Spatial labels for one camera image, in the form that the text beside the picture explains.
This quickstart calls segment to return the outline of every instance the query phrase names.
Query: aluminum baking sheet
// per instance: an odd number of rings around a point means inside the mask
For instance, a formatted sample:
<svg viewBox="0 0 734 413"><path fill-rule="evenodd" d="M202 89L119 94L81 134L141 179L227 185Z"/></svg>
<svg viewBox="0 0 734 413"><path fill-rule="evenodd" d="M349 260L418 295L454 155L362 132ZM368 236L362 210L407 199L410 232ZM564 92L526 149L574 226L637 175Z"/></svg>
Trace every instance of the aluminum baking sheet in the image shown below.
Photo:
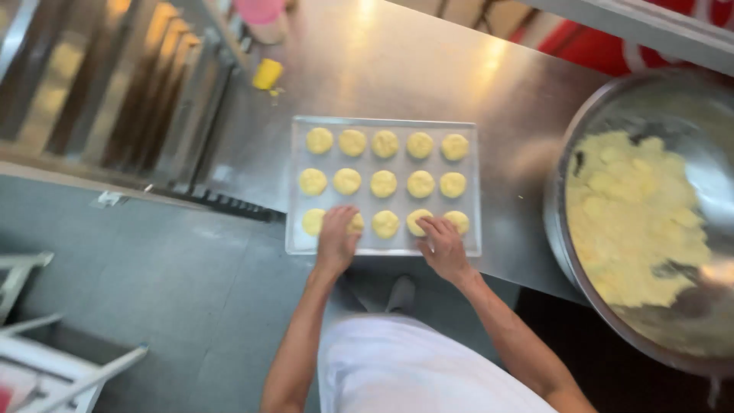
<svg viewBox="0 0 734 413"><path fill-rule="evenodd" d="M315 155L306 147L306 134L313 128L321 127L331 131L334 145L325 154ZM355 129L367 138L367 148L358 157L345 155L338 145L338 136L345 129ZM371 139L380 130L387 129L397 135L400 149L394 156L383 159L371 150ZM405 143L413 132L426 132L433 138L433 152L426 159L415 159L407 153ZM365 221L362 239L357 244L357 255L418 256L421 252L415 246L417 238L410 233L405 219L412 211L424 208L434 216L448 211L461 211L469 217L469 231L464 234L467 256L482 255L482 222L479 207L479 147L476 140L476 124L434 121L398 121L390 119L328 118L319 116L294 116L291 130L291 171L286 219L286 252L288 254L315 254L318 238L306 234L301 227L301 219L312 208L328 210L334 205L354 204L360 209ZM440 144L447 134L461 134L469 141L469 153L460 161L448 161L441 154ZM306 168L321 170L329 179L329 185L319 196L305 195L299 185L298 177ZM362 176L360 189L353 195L341 195L333 187L333 177L337 170L352 168ZM378 170L395 173L398 187L387 198L372 195L369 182ZM413 198L407 192L407 179L416 170L426 170L436 181L434 192L426 198ZM439 180L444 173L458 172L467 179L466 191L458 198L447 198L441 194ZM384 209L390 210L401 221L395 236L384 240L372 231L372 216Z"/></svg>

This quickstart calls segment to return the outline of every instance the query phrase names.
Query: shoe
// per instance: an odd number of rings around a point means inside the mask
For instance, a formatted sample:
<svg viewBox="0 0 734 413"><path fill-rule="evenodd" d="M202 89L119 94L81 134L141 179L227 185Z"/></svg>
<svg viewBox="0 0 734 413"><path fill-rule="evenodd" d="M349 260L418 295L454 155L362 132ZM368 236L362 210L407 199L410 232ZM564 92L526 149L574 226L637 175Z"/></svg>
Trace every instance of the shoe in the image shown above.
<svg viewBox="0 0 734 413"><path fill-rule="evenodd" d="M385 312L400 312L405 315L413 313L413 300L415 299L415 284L407 274L401 275L395 281L393 290L390 292L388 308Z"/></svg>

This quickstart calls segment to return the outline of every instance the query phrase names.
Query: stainless steel bowl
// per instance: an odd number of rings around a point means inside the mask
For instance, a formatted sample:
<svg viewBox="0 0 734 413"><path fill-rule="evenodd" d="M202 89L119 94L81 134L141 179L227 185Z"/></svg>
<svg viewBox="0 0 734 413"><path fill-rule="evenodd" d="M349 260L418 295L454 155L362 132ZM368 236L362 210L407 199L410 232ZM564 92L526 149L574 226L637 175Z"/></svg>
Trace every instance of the stainless steel bowl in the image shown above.
<svg viewBox="0 0 734 413"><path fill-rule="evenodd" d="M566 215L566 179L575 148L588 134L624 129L655 135L686 158L713 252L708 271L670 307L609 306L597 294L574 249ZM734 93L713 76L667 70L615 79L579 109L545 190L544 221L553 253L569 280L631 345L679 370L734 376ZM718 271L718 278L711 278Z"/></svg>

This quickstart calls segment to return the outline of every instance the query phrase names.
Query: metal table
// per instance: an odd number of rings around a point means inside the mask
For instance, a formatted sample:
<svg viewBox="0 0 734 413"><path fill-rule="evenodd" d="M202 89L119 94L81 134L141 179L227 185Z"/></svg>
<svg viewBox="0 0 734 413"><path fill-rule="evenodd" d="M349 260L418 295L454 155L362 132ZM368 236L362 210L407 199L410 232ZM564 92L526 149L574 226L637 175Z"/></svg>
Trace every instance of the metal table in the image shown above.
<svg viewBox="0 0 734 413"><path fill-rule="evenodd" d="M283 63L286 91L254 90L251 73L231 83L201 184L285 211L296 114L474 122L484 233L474 265L585 301L548 246L542 190L571 117L606 75L383 0L301 0L287 41L254 54Z"/></svg>

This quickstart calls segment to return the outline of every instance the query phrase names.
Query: raw cookie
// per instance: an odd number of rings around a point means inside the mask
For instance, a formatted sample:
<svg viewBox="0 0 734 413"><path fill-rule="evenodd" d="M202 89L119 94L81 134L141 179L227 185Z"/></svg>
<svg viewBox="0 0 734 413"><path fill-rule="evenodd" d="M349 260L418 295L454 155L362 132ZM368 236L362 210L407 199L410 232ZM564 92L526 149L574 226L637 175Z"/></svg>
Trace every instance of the raw cookie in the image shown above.
<svg viewBox="0 0 734 413"><path fill-rule="evenodd" d="M450 161L462 159L469 152L469 141L460 134L449 134L441 142L443 156Z"/></svg>
<svg viewBox="0 0 734 413"><path fill-rule="evenodd" d="M426 232L415 223L415 220L420 217L432 217L433 214L428 209L416 209L415 211L408 214L408 218L405 219L405 223L408 224L408 229L416 237L425 237Z"/></svg>
<svg viewBox="0 0 734 413"><path fill-rule="evenodd" d="M324 222L325 214L326 211L319 208L309 209L306 211L306 213L303 214L303 219L301 220L303 231L312 237L318 235L319 232L321 232L321 224Z"/></svg>
<svg viewBox="0 0 734 413"><path fill-rule="evenodd" d="M367 138L360 131L347 129L339 135L339 148L351 157L358 157L365 151Z"/></svg>
<svg viewBox="0 0 734 413"><path fill-rule="evenodd" d="M334 189L342 195L351 195L360 189L362 177L351 168L342 168L334 174Z"/></svg>
<svg viewBox="0 0 734 413"><path fill-rule="evenodd" d="M433 139L426 132L416 132L408 137L408 153L418 159L423 159L433 150Z"/></svg>
<svg viewBox="0 0 734 413"><path fill-rule="evenodd" d="M454 224L459 234L466 234L466 231L469 231L469 217L464 212L448 211L443 217Z"/></svg>
<svg viewBox="0 0 734 413"><path fill-rule="evenodd" d="M369 187L376 197L387 198L398 187L398 179L389 170L379 170L372 176Z"/></svg>
<svg viewBox="0 0 734 413"><path fill-rule="evenodd" d="M390 131L379 131L372 137L372 151L378 157L392 157L398 151L398 147L398 137Z"/></svg>
<svg viewBox="0 0 734 413"><path fill-rule="evenodd" d="M357 212L357 214L352 218L352 220L346 225L346 233L354 234L355 232L362 232L364 227L365 227L365 221L364 219L362 219L362 214Z"/></svg>
<svg viewBox="0 0 734 413"><path fill-rule="evenodd" d="M312 154L323 154L331 149L333 143L334 137L329 132L329 129L313 128L306 135L306 148Z"/></svg>
<svg viewBox="0 0 734 413"><path fill-rule="evenodd" d="M372 229L380 238L390 238L398 231L400 220L391 211L380 211L372 217Z"/></svg>
<svg viewBox="0 0 734 413"><path fill-rule="evenodd" d="M417 170L408 177L408 192L416 198L425 198L431 195L435 185L433 176L425 170Z"/></svg>
<svg viewBox="0 0 734 413"><path fill-rule="evenodd" d="M318 169L308 168L301 172L298 183L304 194L313 196L324 192L324 188L326 188L329 182L323 172Z"/></svg>
<svg viewBox="0 0 734 413"><path fill-rule="evenodd" d="M456 198L466 189L466 178L458 172L444 173L439 181L441 193L449 198Z"/></svg>

